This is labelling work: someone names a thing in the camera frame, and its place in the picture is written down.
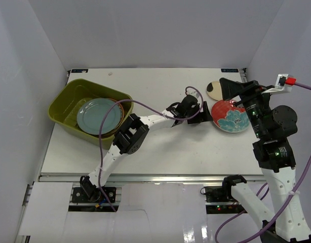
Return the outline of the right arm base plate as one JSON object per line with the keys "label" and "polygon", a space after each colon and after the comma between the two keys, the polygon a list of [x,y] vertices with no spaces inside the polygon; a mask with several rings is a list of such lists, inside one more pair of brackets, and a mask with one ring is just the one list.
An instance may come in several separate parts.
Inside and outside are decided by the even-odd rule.
{"label": "right arm base plate", "polygon": [[222,187],[205,186],[201,188],[200,194],[205,197],[208,215],[238,214],[244,210],[238,201],[227,198]]}

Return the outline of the cream plate with black marks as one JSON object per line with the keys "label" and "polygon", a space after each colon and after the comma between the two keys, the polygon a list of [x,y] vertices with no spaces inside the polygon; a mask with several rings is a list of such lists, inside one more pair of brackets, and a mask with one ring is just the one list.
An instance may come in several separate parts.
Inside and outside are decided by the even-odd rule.
{"label": "cream plate with black marks", "polygon": [[207,94],[214,100],[222,100],[222,90],[219,81],[210,82],[206,88]]}

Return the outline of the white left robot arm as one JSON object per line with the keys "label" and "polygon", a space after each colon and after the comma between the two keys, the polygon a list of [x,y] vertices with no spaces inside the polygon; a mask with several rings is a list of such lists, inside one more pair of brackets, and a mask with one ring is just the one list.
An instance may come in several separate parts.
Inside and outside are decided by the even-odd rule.
{"label": "white left robot arm", "polygon": [[127,155],[138,151],[149,132],[175,127],[184,121],[199,124],[212,120],[207,102],[199,102],[193,95],[186,95],[181,102],[173,103],[164,111],[149,116],[130,114],[115,132],[113,143],[106,155],[101,156],[100,164],[89,175],[81,176],[83,196],[93,203],[100,200],[111,201],[104,189],[105,183]]}

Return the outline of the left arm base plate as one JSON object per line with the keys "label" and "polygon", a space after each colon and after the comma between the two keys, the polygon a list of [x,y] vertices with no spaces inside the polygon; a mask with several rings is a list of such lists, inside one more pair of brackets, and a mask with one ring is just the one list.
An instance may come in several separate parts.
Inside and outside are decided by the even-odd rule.
{"label": "left arm base plate", "polygon": [[[116,197],[116,187],[103,187],[105,194],[108,197],[108,200],[111,203],[115,203]],[[72,192],[72,203],[96,203],[99,204],[101,202],[107,203],[108,200],[105,198],[104,194],[97,189],[96,192],[93,192],[92,196],[89,196],[85,193],[85,191],[81,187],[75,187]]]}

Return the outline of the teal blue plate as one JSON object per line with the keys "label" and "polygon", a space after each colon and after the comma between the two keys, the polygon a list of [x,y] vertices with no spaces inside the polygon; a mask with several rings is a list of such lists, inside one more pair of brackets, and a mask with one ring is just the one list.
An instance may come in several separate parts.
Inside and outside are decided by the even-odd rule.
{"label": "teal blue plate", "polygon": [[[76,121],[81,130],[91,135],[99,135],[100,125],[115,101],[107,98],[96,98],[84,103],[76,116]],[[124,112],[117,104],[106,116],[101,134],[114,130],[121,122]]]}

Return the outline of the cream plate with bird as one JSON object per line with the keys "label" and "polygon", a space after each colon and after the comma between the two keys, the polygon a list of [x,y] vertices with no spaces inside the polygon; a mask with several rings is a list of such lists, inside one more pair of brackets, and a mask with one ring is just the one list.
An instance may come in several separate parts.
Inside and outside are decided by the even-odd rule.
{"label": "cream plate with bird", "polygon": [[[95,99],[97,105],[96,111],[94,112],[97,116],[94,118],[95,129],[94,134],[99,134],[100,125],[108,112],[108,110],[116,103],[116,100],[110,98],[98,98]],[[121,104],[117,104],[106,116],[106,119],[102,127],[102,136],[108,136],[108,134],[115,131],[115,129],[120,125],[124,118],[124,109]]]}

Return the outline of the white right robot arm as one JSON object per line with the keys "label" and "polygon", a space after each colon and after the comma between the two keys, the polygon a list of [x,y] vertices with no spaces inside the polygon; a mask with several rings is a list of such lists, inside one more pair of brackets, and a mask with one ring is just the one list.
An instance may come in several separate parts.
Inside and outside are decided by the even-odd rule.
{"label": "white right robot arm", "polygon": [[296,179],[296,162],[288,137],[295,134],[297,114],[289,106],[270,108],[270,97],[291,91],[295,78],[280,74],[275,85],[262,86],[253,80],[246,83],[226,78],[219,80],[225,101],[239,97],[257,141],[253,152],[267,182],[274,209],[270,211],[250,189],[241,175],[224,178],[222,195],[226,201],[238,201],[256,223],[255,237],[262,242],[311,242],[309,228],[302,211]]}

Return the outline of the red plate with teal flower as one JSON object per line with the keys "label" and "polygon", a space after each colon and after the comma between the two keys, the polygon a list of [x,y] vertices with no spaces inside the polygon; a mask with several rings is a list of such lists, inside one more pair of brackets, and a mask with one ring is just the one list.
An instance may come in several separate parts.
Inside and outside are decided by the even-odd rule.
{"label": "red plate with teal flower", "polygon": [[240,133],[245,131],[250,122],[243,107],[235,107],[235,100],[219,100],[211,108],[211,116],[214,124],[228,133]]}

